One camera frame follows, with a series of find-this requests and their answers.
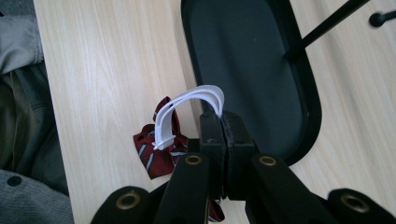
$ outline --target light wood surface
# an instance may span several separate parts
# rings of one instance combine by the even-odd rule
[[[291,0],[302,35],[345,1]],[[123,186],[152,190],[133,135],[166,95],[195,85],[180,0],[35,0],[76,223],[89,223]],[[396,215],[396,21],[374,30],[373,0],[308,47],[323,121],[292,170],[316,194],[361,191]],[[196,105],[177,109],[197,136]],[[224,203],[224,223],[246,223],[243,203]]]

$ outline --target white plastic hook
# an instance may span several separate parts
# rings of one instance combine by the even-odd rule
[[[168,102],[158,111],[155,119],[155,142],[152,143],[154,149],[163,150],[172,145],[175,138],[172,135],[172,113],[175,107],[192,99],[207,101],[212,105],[216,115],[219,118],[221,117],[224,106],[224,93],[219,87],[204,85],[186,91]]]

